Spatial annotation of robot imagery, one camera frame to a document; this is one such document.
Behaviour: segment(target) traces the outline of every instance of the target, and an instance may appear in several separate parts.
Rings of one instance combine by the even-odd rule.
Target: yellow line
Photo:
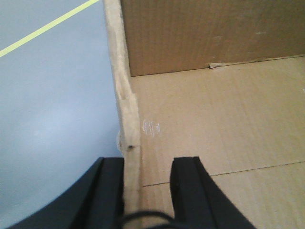
[[[99,0],[89,0],[85,2],[84,4],[74,8],[73,10],[65,13],[64,15],[60,16],[59,18],[51,21],[50,23],[46,24],[45,26],[42,26],[41,28],[37,29],[36,31],[30,33],[26,37],[20,39],[19,41],[11,44],[10,46],[6,47],[5,49],[2,49],[0,51],[0,57],[8,54],[9,52],[17,49],[18,47],[22,46],[26,42],[29,42],[30,40],[34,39],[35,37],[41,35],[45,31],[48,31],[49,29],[53,28],[54,26],[58,25],[59,23],[63,22],[64,20],[67,20],[68,18],[72,17],[74,14],[77,14],[78,12],[84,10],[85,8],[91,6],[92,4],[96,3]]]

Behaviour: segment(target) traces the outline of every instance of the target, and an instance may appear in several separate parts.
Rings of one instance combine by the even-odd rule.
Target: cardboard edge
[[[120,0],[104,0],[108,47],[121,128],[124,164],[124,212],[141,208],[141,150],[138,101],[130,85],[130,69]],[[139,228],[139,222],[128,228]]]
[[[232,62],[232,63],[209,63],[209,68],[214,69],[218,67],[224,67],[229,65],[236,65],[236,64],[243,64],[243,63],[253,63],[253,62],[261,62],[261,61],[272,61],[272,60],[279,60],[279,59],[286,59],[286,58],[294,58],[294,57],[302,57],[305,56],[305,54],[300,55],[294,55],[294,56],[283,56],[283,57],[276,57],[276,58],[258,58],[255,60],[250,61],[243,61],[243,62]]]

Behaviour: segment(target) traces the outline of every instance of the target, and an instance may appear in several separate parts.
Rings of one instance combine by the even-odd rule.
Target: black cable
[[[123,216],[114,224],[113,229],[121,229],[124,224],[134,219],[138,219],[142,217],[160,217],[169,222],[165,224],[159,224],[156,226],[148,227],[146,229],[189,229],[184,225],[176,223],[174,218],[172,218],[171,216],[160,211],[151,211],[151,210],[137,211]]]
[[[165,224],[159,224],[152,227],[148,227],[145,229],[190,229],[190,228],[178,223],[165,223]]]

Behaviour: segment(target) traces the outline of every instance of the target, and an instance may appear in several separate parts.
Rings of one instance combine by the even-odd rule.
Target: cardboard
[[[120,120],[120,146],[124,155],[124,212],[138,211],[141,206],[141,151],[138,101],[131,90],[122,10],[119,0],[104,0],[108,46],[112,64],[113,83]],[[140,221],[124,229],[136,229]]]
[[[174,157],[210,175],[305,161],[305,57],[133,77],[142,183],[169,181]]]
[[[125,212],[172,215],[172,160],[199,156],[258,229],[305,228],[305,57],[246,63],[305,54],[305,2],[104,2]]]
[[[305,163],[213,176],[228,198],[258,229],[305,227]],[[143,208],[173,215],[169,184],[143,188]],[[147,219],[153,225],[158,219]]]
[[[132,76],[305,54],[305,1],[122,0]]]

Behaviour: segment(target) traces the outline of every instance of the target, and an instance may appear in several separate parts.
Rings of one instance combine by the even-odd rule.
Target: blue floor
[[[0,50],[83,0],[0,1]],[[0,228],[120,156],[102,1],[0,58]]]

